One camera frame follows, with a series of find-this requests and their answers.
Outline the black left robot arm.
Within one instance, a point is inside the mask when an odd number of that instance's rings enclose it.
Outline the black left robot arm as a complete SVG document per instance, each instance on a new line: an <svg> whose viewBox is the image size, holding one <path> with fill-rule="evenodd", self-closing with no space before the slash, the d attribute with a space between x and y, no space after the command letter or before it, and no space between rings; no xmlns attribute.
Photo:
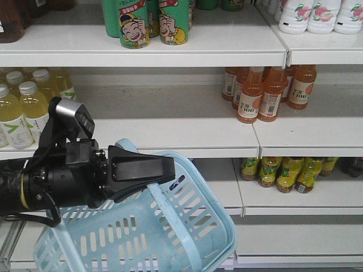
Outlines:
<svg viewBox="0 0 363 272"><path fill-rule="evenodd" d="M153 183L175 178L174 160L109 146L69 142L32 158L1 161L1 216L121 202Z"/></svg>

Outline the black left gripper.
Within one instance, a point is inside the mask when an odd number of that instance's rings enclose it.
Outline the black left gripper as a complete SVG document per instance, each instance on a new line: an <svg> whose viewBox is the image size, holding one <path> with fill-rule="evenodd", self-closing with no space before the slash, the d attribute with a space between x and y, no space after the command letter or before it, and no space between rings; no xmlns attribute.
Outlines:
<svg viewBox="0 0 363 272"><path fill-rule="evenodd" d="M107 176L107 197L104 182ZM65 154L53 158L48 172L49 194L58 207L86 205L92 209L108 198L116 203L149 184L175 179L174 159L146 155L116 146L105 152L94 139L69 142Z"/></svg>

